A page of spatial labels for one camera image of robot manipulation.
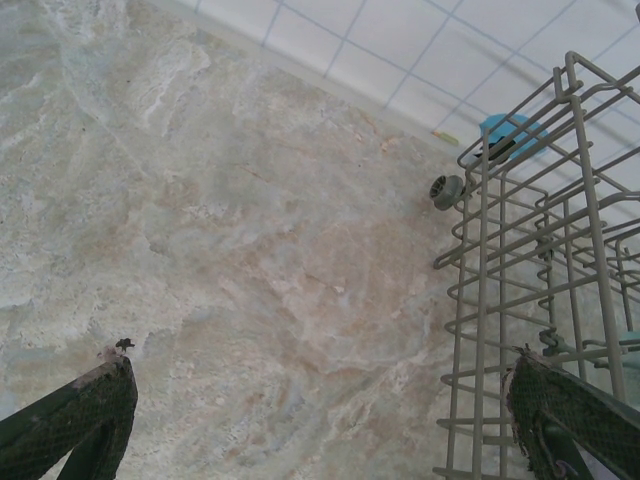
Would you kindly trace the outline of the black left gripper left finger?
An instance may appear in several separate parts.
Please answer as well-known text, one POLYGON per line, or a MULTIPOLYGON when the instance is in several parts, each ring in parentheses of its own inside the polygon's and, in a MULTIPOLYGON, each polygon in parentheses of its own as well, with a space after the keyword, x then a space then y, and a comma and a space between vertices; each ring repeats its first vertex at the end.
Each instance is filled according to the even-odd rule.
POLYGON ((138 401, 131 362, 107 360, 0 421, 0 480, 115 480, 138 401))

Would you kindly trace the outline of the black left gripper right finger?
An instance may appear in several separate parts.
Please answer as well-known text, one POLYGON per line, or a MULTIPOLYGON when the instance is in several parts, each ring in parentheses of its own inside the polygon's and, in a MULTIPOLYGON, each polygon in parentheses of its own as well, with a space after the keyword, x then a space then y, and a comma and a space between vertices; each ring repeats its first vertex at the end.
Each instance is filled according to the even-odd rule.
POLYGON ((536 480, 596 480, 587 452, 618 480, 640 480, 640 411, 528 347, 505 374, 515 444, 536 480))

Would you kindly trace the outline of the blue circle dolphin sticker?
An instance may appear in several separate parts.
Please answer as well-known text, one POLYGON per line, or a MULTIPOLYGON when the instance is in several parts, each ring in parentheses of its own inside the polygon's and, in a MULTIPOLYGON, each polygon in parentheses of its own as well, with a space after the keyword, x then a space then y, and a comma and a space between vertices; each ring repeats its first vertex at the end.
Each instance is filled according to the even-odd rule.
POLYGON ((529 120, 529 118, 524 115, 514 114, 511 116, 511 120, 505 120, 504 122, 502 122, 502 120, 506 116, 506 113, 491 115, 479 124, 480 136, 483 136, 485 130, 489 131, 489 160, 491 162, 493 162, 496 157, 499 157, 504 150, 509 150, 513 145, 516 146, 516 149, 513 150, 508 157, 503 159, 502 163, 511 159, 515 159, 522 153, 524 153, 527 149, 535 146, 539 138, 548 134, 546 130, 542 130, 537 137, 532 137, 527 143, 525 143, 525 138, 534 130, 540 127, 539 123, 534 122, 528 127, 527 130, 524 130, 515 135, 509 143, 504 145, 501 150, 497 150, 495 148, 496 144, 498 144, 503 138, 508 137, 513 131, 517 130, 520 125, 525 124, 529 120))

